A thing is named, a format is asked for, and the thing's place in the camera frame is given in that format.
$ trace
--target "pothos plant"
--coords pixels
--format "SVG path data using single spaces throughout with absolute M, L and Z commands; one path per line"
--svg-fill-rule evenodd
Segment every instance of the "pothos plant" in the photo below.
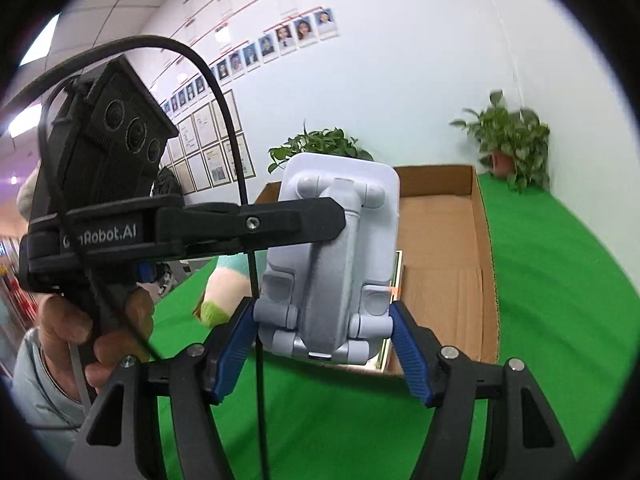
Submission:
M 301 134 L 289 137 L 283 145 L 269 150 L 273 163 L 270 164 L 267 171 L 273 173 L 276 168 L 282 167 L 292 156 L 298 153 L 324 153 L 326 155 L 373 160 L 367 150 L 356 146 L 357 142 L 358 139 L 346 136 L 344 130 L 340 128 L 324 129 L 321 132 L 308 132 L 306 124 L 303 124 Z
M 490 106 L 480 112 L 463 108 L 463 112 L 475 116 L 474 120 L 456 119 L 449 124 L 466 130 L 478 141 L 480 161 L 494 173 L 497 163 L 508 157 L 504 176 L 511 189 L 522 192 L 532 183 L 548 188 L 548 125 L 541 123 L 531 108 L 509 111 L 502 90 L 491 92 L 489 101 Z

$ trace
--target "ceiling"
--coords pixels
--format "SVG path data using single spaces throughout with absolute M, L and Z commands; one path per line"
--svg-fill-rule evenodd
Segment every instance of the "ceiling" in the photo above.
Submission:
M 49 55 L 18 69 L 5 102 L 45 70 L 93 46 L 132 36 L 166 0 L 72 0 L 62 11 Z M 0 203 L 15 197 L 19 186 L 12 186 L 15 173 L 23 181 L 35 167 L 37 157 L 35 128 L 12 139 L 0 137 Z

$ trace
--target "terracotta pot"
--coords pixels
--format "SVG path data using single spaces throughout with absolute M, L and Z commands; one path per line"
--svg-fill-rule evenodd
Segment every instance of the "terracotta pot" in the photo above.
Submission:
M 491 162 L 494 164 L 494 175 L 498 178 L 507 178 L 511 173 L 515 173 L 516 166 L 511 155 L 507 155 L 502 150 L 493 150 Z

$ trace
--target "silver bolt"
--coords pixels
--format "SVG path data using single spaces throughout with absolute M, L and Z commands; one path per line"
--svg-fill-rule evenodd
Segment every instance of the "silver bolt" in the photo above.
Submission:
M 443 346 L 440 353 L 445 359 L 455 359 L 460 355 L 460 351 L 455 346 Z
M 138 358 L 135 355 L 127 355 L 122 361 L 120 361 L 120 366 L 123 368 L 131 368 L 137 361 Z
M 518 359 L 514 357 L 513 359 L 509 359 L 509 368 L 514 372 L 521 372 L 524 370 L 524 361 L 522 359 Z
M 258 227 L 260 227 L 260 220 L 258 220 L 255 216 L 249 216 L 246 219 L 246 228 L 249 231 L 255 231 Z
M 200 357 L 204 354 L 204 346 L 200 343 L 194 343 L 192 345 L 187 346 L 187 354 L 191 357 Z

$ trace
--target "human hand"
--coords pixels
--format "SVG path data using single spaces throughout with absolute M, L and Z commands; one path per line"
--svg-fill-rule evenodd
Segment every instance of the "human hand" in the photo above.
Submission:
M 153 331 L 154 310 L 154 302 L 143 288 L 134 290 L 125 304 L 127 317 L 146 339 Z M 92 320 L 65 298 L 46 296 L 39 302 L 38 321 L 40 346 L 51 377 L 69 397 L 79 400 L 68 343 L 78 345 L 86 342 L 91 335 Z M 145 349 L 125 328 L 96 339 L 94 354 L 98 361 L 87 365 L 84 374 L 87 382 L 98 392 L 124 356 L 134 354 L 143 362 L 149 359 Z

